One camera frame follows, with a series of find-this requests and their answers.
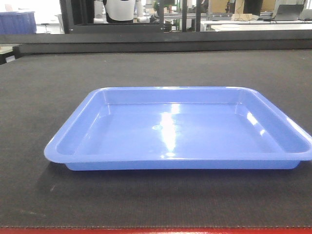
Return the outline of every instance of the tray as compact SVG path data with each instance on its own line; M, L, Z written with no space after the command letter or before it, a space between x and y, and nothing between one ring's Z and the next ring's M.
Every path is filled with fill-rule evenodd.
M312 138L248 88L103 88L44 154L71 170L292 169L312 159Z

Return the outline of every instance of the table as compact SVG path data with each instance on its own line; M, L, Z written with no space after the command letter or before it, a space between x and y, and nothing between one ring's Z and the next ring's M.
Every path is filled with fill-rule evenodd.
M12 46L0 46L0 64L13 61L14 59Z
M284 230L312 226L311 162L290 171L73 172L43 155L79 103L100 87L250 87L311 134L311 61L312 51L301 50L36 55L1 65L0 227L311 232ZM282 229L262 229L276 227ZM73 231L80 232L100 230Z
M202 25L202 31L206 31L207 26L210 28L213 25L221 25L221 24L239 24L239 25L268 25L268 24L310 24L312 21L262 21L262 20L251 20L251 21L240 21L240 20L202 20L200 24Z
M312 24L258 24L239 25L222 24L212 25L216 32L220 31L267 31L267 30L312 30Z

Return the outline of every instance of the tray rim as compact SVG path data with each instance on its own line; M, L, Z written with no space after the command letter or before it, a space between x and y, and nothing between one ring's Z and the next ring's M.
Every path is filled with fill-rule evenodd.
M44 149L45 157L55 163L94 163L94 162L121 162L121 161L164 161L167 159L146 159L146 160L124 160L124 159L105 159L99 160L97 157L99 155L88 155L87 158L84 158L84 155L75 155L75 154L61 154L57 151L58 144L62 141L67 132L71 129L77 119L80 117L84 109L89 105L94 96L105 90L226 90L226 89L236 89L236 90L245 90L249 93L252 93L259 101L261 101L265 106L273 111L280 121L285 123L287 127L291 128L292 131L296 132L301 136L308 144L309 148L305 152L296 152L296 153L239 153L236 155L245 156L252 155L253 158L245 159L240 157L228 157L221 158L218 160L249 160L249 161L264 161L264 160L291 160L291 161L307 161L312 159L312 137L303 130L299 125L297 125L291 118L289 118L285 113L283 113L278 107L276 107L272 102L266 99L261 93L257 90L245 87L232 87L232 86L163 86L163 87L152 87L152 86L137 86L137 87L105 87L99 88L91 91L86 98L79 104L79 106L73 111L73 113L68 117L65 123L59 128L55 133L52 139L49 141L47 146ZM190 161L190 160L203 160L203 161L214 161L215 159L202 159L202 158L184 158L184 159L175 159L175 161Z

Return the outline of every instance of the laptop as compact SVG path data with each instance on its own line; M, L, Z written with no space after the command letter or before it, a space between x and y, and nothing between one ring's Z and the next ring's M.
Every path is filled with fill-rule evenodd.
M303 4L279 5L274 18L275 21L294 21L298 20L303 10Z
M300 20L312 20L312 9L304 9L300 16Z

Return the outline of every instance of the tray base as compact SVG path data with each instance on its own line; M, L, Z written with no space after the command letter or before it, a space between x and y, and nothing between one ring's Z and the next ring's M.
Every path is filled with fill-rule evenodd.
M293 169L300 161L285 160L212 160L212 161L128 161L68 163L73 171L144 170L144 169Z

